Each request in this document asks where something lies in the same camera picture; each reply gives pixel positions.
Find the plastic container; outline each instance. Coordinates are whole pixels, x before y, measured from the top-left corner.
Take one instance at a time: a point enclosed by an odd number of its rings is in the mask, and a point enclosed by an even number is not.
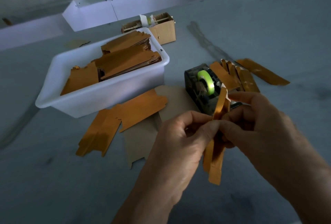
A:
[[[169,56],[148,28],[137,31],[151,35],[152,51],[158,51],[162,61],[60,96],[73,66],[85,67],[93,59],[100,58],[101,46],[123,34],[61,53],[52,59],[35,105],[39,108],[51,106],[79,118],[164,84],[164,66],[169,63]]]

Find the open cardboard box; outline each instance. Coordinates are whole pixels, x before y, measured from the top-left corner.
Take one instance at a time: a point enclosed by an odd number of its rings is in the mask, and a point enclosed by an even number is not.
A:
[[[173,18],[168,13],[161,13],[159,15],[155,15],[154,18],[157,21],[165,19],[163,21],[160,21],[157,25],[149,27],[149,30],[154,35],[156,40],[160,43],[160,45],[176,41],[175,21],[173,20]],[[136,20],[123,25],[122,33],[129,32],[130,30],[126,30],[128,28],[132,28],[132,30],[137,29],[137,27],[135,26],[138,23],[140,23],[140,20]]]

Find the tape roll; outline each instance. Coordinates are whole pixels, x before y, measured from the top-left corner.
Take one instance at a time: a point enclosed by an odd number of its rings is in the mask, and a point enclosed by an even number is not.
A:
[[[198,72],[198,80],[204,80],[207,84],[208,95],[212,95],[215,92],[215,86],[213,79],[210,77],[209,73],[205,70]]]

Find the person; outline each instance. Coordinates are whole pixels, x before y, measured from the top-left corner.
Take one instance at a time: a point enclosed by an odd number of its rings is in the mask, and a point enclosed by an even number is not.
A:
[[[220,130],[296,210],[303,223],[331,223],[331,169],[291,119],[260,93],[229,94],[244,105],[220,121],[189,111],[164,122],[117,223],[166,223]],[[199,126],[196,132],[190,129]]]

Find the green tape roll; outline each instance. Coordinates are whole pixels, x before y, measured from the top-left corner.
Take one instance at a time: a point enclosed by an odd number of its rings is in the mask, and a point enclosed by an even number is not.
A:
[[[202,70],[198,72],[198,80],[204,80],[206,82],[208,95],[214,94],[215,92],[214,82],[207,71]]]

